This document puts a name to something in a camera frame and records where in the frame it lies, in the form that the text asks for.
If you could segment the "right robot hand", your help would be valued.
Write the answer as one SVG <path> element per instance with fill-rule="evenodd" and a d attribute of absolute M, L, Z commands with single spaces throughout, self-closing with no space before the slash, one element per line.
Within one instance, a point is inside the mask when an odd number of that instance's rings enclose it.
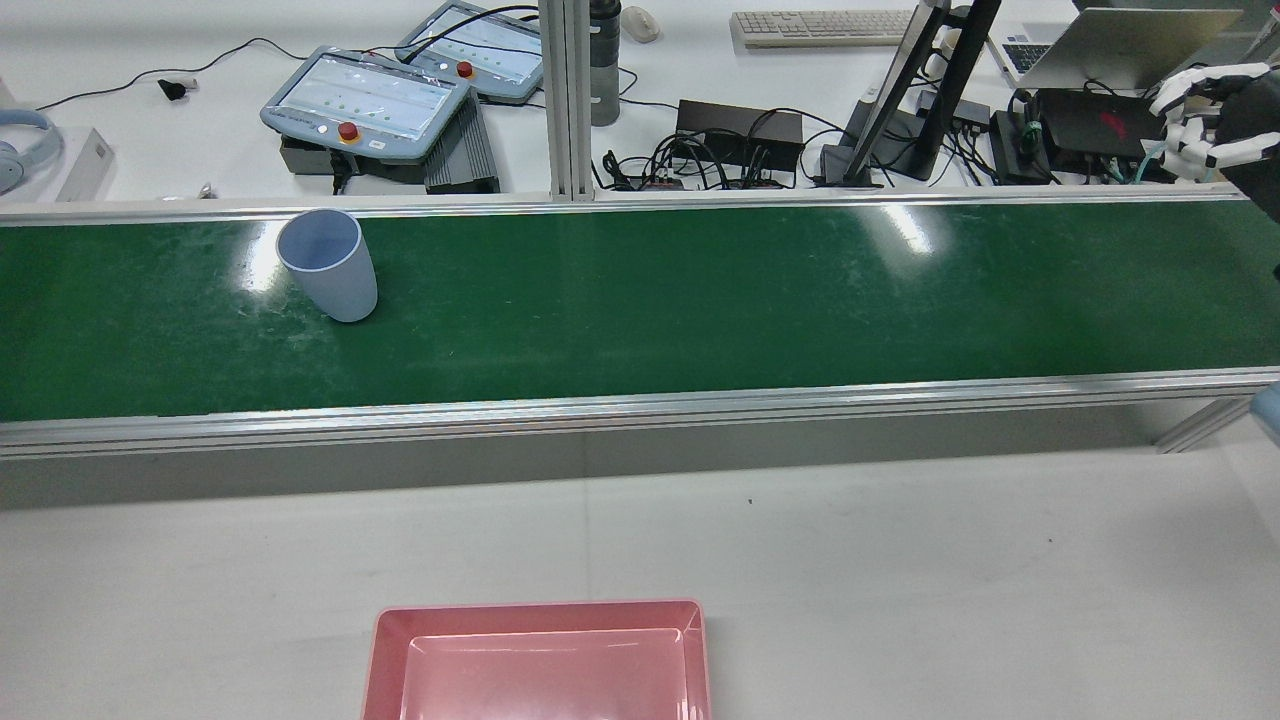
<path fill-rule="evenodd" d="M 1194 182 L 1222 178 L 1279 220 L 1279 70 L 1198 67 L 1167 77 L 1149 105 L 1164 123 L 1158 164 Z"/>

